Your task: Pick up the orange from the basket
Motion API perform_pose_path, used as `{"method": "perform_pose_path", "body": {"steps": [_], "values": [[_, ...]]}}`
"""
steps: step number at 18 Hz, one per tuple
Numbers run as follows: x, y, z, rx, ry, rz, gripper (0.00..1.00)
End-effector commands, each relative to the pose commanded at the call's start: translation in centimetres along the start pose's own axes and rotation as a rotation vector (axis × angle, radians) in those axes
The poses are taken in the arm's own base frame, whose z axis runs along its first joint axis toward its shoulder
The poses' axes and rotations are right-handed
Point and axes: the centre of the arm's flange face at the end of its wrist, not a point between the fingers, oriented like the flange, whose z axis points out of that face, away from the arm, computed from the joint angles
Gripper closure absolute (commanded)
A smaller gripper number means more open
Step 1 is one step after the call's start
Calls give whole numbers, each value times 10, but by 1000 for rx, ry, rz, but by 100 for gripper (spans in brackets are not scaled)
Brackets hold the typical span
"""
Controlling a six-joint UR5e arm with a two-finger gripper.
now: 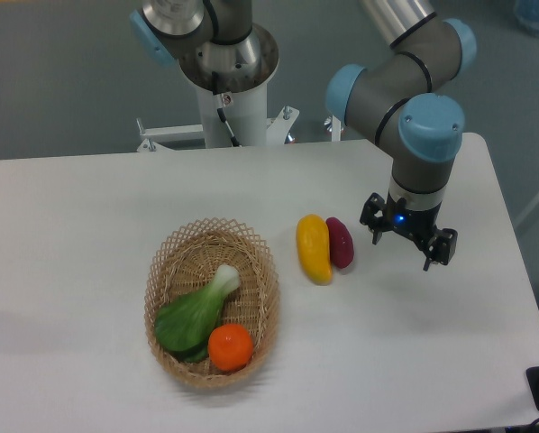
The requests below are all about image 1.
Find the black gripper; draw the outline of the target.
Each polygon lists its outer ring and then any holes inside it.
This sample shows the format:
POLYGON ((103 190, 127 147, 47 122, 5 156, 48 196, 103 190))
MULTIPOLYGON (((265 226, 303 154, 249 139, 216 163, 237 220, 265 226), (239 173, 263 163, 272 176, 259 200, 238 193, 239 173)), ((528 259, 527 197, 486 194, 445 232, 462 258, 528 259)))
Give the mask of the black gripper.
POLYGON ((388 195, 387 201, 372 193, 363 205, 360 223, 372 233, 376 245, 387 226, 394 233, 413 242, 425 254, 423 270, 433 263, 448 265, 456 250, 458 232, 452 228, 439 229, 436 219, 441 205, 427 210, 411 210, 388 195))

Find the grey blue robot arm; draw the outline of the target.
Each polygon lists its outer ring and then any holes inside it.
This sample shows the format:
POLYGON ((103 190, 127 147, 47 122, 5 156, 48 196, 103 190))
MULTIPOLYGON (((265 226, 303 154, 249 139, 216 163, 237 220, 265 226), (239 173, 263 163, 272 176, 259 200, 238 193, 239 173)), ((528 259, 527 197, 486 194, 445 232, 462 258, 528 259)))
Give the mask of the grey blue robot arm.
MULTIPOLYGON (((440 86, 459 76, 477 51, 472 30, 441 20, 426 1, 367 1, 392 50, 375 69, 349 64, 331 78, 325 105, 393 161, 388 194, 370 196, 360 221, 380 239, 411 241, 427 264, 447 264, 457 234, 436 224, 465 116, 440 86)), ((264 94, 279 64, 273 36, 252 19, 248 1, 145 1, 130 15, 138 41, 161 64, 177 63, 200 98, 206 145, 269 142, 264 94)))

